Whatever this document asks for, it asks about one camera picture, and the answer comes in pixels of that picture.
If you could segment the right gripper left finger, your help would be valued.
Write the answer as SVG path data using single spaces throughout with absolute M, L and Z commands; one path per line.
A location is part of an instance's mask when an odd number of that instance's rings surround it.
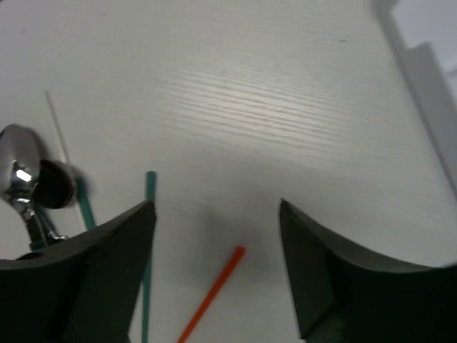
M 126 342 L 151 253 L 144 201 L 65 242 L 1 260 L 2 342 Z

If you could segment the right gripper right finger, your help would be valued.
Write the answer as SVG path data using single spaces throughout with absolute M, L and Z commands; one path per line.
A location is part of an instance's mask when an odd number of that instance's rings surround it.
M 455 264 L 427 267 L 377 253 L 286 200 L 278 219 L 301 340 L 456 340 Z

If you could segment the teal chopstick long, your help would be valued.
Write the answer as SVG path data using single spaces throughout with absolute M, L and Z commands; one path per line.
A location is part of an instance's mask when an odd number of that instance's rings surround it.
M 76 178 L 76 199 L 81 212 L 84 228 L 86 230 L 94 229 L 96 227 L 96 221 L 87 194 L 86 184 L 82 177 Z

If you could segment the orange chopstick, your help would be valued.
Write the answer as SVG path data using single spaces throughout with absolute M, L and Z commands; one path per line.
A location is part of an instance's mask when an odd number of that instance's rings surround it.
M 246 253 L 246 248 L 242 246 L 237 246 L 230 259 L 226 262 L 225 266 L 217 276 L 207 295 L 204 297 L 203 301 L 200 303 L 198 309 L 195 311 L 192 318 L 189 320 L 189 323 L 186 325 L 185 329 L 182 331 L 179 336 L 177 343 L 184 343 L 191 336 L 192 332 L 195 330 L 197 324 L 201 321 L 206 311 L 211 306 L 211 303 L 215 300 L 219 292 L 222 290 L 224 285 L 227 283 L 231 275 L 234 273 L 240 261 L 243 259 L 243 256 Z

